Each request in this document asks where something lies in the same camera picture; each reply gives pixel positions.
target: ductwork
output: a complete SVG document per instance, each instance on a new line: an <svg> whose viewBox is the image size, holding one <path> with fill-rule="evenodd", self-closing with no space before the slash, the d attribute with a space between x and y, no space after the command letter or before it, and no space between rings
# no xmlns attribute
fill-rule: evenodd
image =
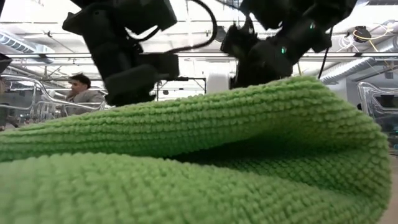
<svg viewBox="0 0 398 224"><path fill-rule="evenodd" d="M370 1L372 1L372 0L357 0L355 7L358 8L358 7L367 6Z"/></svg>
<svg viewBox="0 0 398 224"><path fill-rule="evenodd" d="M45 75L39 73L39 72L34 72L32 70L28 70L26 68L19 67L17 65L10 65L8 68L3 71L3 74L5 75L17 75L17 76L23 76L23 77L35 77L35 79L43 79L47 78ZM49 86L52 88L65 88L66 85L61 85L57 82L42 82L43 85Z"/></svg>
<svg viewBox="0 0 398 224"><path fill-rule="evenodd" d="M398 36L393 36L390 39L381 42L376 45L379 52L398 52ZM372 52L374 49L369 49L366 52ZM338 65L323 72L323 77L321 77L321 82L324 84L330 84L346 78L356 72L365 70L370 66L374 66L378 63L375 58L365 57L352 62L339 63Z"/></svg>
<svg viewBox="0 0 398 224"><path fill-rule="evenodd" d="M7 33L3 30L0 30L0 44L8 46L14 50L17 50L24 54L32 54L32 53L54 53L54 51L42 44L34 44L25 40L22 40L16 37L13 34ZM35 58L34 60L38 62L44 62L47 64L52 63L53 61L48 58Z"/></svg>
<svg viewBox="0 0 398 224"><path fill-rule="evenodd" d="M398 2L396 0L370 0L370 6L395 6Z"/></svg>

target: gray jacket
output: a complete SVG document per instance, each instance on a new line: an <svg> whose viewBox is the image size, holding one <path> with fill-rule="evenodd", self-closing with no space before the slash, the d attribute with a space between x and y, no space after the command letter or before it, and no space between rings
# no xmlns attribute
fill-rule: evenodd
<svg viewBox="0 0 398 224"><path fill-rule="evenodd" d="M91 91L91 90L83 91L74 96L73 98L67 99L67 101L72 103L86 103L84 104L85 106L90 106L95 108L99 107L99 105L98 104L90 105L88 103L102 103L104 100L105 100L104 97L98 91ZM66 106L65 110L67 112L67 116L73 114L83 114L93 111L86 108L77 108L72 106Z"/></svg>

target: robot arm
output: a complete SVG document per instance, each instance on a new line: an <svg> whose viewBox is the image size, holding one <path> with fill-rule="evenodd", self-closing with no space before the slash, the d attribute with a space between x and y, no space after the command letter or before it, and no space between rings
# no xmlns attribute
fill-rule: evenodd
<svg viewBox="0 0 398 224"><path fill-rule="evenodd" d="M239 60L232 87L289 77L305 52L326 49L327 53L333 26L346 19L355 5L356 0L243 0L239 10L246 15L246 23L242 28L231 26L221 46L222 52ZM250 13L265 29L280 31L259 40Z"/></svg>
<svg viewBox="0 0 398 224"><path fill-rule="evenodd" d="M155 83L160 80L175 80L179 76L178 56L175 53L204 47L216 37L212 33L205 43L172 49L165 53L144 54L140 42L126 31L139 35L152 27L166 30L177 23L169 0L71 0L82 10L69 13L63 29L82 35L92 59L101 74L109 94L106 101L112 106L122 106L152 101L150 95ZM217 23L210 8L199 0Z"/></svg>

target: black cable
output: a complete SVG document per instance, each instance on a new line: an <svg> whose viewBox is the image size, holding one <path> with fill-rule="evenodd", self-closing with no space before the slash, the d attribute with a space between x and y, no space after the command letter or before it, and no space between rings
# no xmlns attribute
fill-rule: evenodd
<svg viewBox="0 0 398 224"><path fill-rule="evenodd" d="M148 34L146 37L141 38L141 39L135 39L138 42L143 42L143 41L147 41L151 38L153 38L153 36L155 36L158 32L160 31L159 27L156 27L156 29L154 29L150 34Z"/></svg>
<svg viewBox="0 0 398 224"><path fill-rule="evenodd" d="M199 49L201 47L206 47L207 45L210 45L216 39L216 36L217 36L217 20L216 20L216 17L214 16L213 12L201 0L191 0L191 1L193 1L193 2L197 3L198 5L200 5L209 14L209 16L211 18L211 22L213 23L213 33L211 34L210 39L208 39L204 43L195 44L193 46L177 47L176 49L171 49L171 50L166 51L167 54L175 54L175 53L178 53L178 52L181 52L181 51L185 51L185 50L193 50L193 49Z"/></svg>
<svg viewBox="0 0 398 224"><path fill-rule="evenodd" d="M332 35L333 35L333 27L330 28L330 40L331 40ZM319 71L318 79L321 79L323 68L325 68L326 58L328 56L329 49L330 49L330 47L328 47L326 49L325 56L323 56L322 66L321 66L321 70Z"/></svg>

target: towel fold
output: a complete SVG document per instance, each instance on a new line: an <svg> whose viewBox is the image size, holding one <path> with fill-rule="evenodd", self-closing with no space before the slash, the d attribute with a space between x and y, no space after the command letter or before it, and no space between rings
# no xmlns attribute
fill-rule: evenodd
<svg viewBox="0 0 398 224"><path fill-rule="evenodd" d="M387 138L318 80L0 134L0 223L377 223Z"/></svg>

